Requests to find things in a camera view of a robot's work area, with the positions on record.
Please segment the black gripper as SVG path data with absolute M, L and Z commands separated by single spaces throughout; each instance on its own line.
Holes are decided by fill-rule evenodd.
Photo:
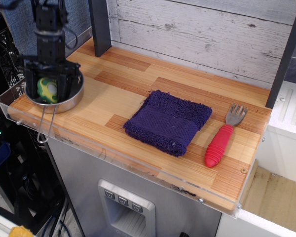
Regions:
M 30 99 L 37 99 L 39 97 L 37 92 L 39 74 L 59 74 L 57 78 L 58 102 L 66 101 L 70 95 L 73 79 L 80 81 L 80 65 L 66 60 L 65 31 L 36 29 L 35 35 L 37 37 L 37 55 L 21 56 L 26 80 L 25 92 Z

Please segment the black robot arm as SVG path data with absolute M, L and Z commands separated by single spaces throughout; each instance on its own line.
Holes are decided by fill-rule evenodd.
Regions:
M 21 56 L 26 92 L 29 98 L 47 104 L 66 101 L 72 82 L 79 80 L 80 64 L 68 61 L 65 56 L 68 47 L 64 31 L 68 22 L 65 2 L 40 4 L 33 0 L 31 4 L 36 23 L 37 53 Z

